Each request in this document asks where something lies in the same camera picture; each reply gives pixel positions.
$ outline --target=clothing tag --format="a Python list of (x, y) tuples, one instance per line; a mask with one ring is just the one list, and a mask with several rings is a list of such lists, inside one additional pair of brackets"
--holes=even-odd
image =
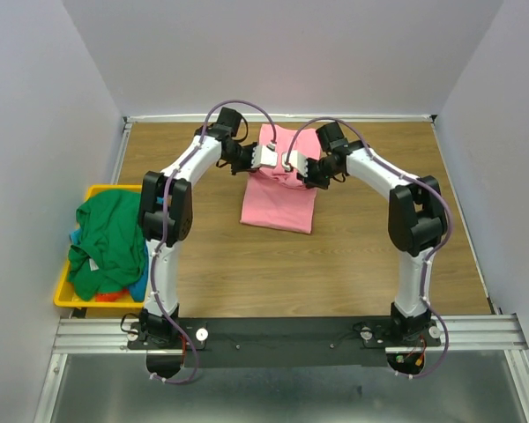
[(100, 268), (92, 258), (88, 260), (88, 263), (90, 264), (90, 271), (97, 271)]

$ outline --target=pink cloth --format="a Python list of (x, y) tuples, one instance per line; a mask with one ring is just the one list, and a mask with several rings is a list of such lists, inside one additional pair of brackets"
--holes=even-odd
[[(317, 189), (306, 189), (298, 181), (296, 172), (286, 173), (282, 167), (282, 153), (288, 150), (295, 130), (276, 125), (276, 152), (279, 161), (274, 169), (261, 167), (249, 175), (241, 223), (271, 227), (285, 231), (311, 233), (311, 220)], [(263, 125), (258, 143), (266, 145), (272, 139), (272, 126)], [(321, 147), (315, 130), (303, 130), (296, 140), (295, 150), (312, 159), (318, 159)]]

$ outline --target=gray wall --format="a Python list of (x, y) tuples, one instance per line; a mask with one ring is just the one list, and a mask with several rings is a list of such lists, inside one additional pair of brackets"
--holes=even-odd
[(62, 3), (0, 2), (0, 422), (33, 421), (68, 232), (118, 136), (121, 115)]
[(529, 0), (506, 0), (436, 129), (490, 296), (529, 342)]
[(125, 115), (437, 113), (501, 0), (64, 0)]

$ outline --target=yellow basket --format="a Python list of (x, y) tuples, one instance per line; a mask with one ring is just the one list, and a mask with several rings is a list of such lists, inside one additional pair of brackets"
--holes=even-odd
[[(141, 192), (141, 185), (93, 185), (88, 189), (86, 193), (85, 201), (94, 197), (96, 194), (106, 191), (108, 189), (127, 189), (128, 191)], [(74, 292), (74, 286), (67, 280), (69, 276), (69, 269), (71, 264), (69, 260), (64, 264), (61, 277), (56, 288), (55, 293), (55, 304), (59, 307), (71, 307), (71, 308), (127, 308), (127, 309), (138, 309), (143, 307), (143, 301), (136, 302), (131, 298), (129, 293), (122, 295), (116, 301), (96, 301), (92, 299), (90, 301), (84, 301)]]

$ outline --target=green cloth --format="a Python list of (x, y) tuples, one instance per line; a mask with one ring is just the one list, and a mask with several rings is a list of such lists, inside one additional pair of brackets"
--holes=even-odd
[(69, 251), (69, 281), (84, 301), (96, 293), (119, 292), (141, 278), (145, 238), (138, 225), (140, 198), (136, 192), (110, 189), (77, 209), (82, 234)]

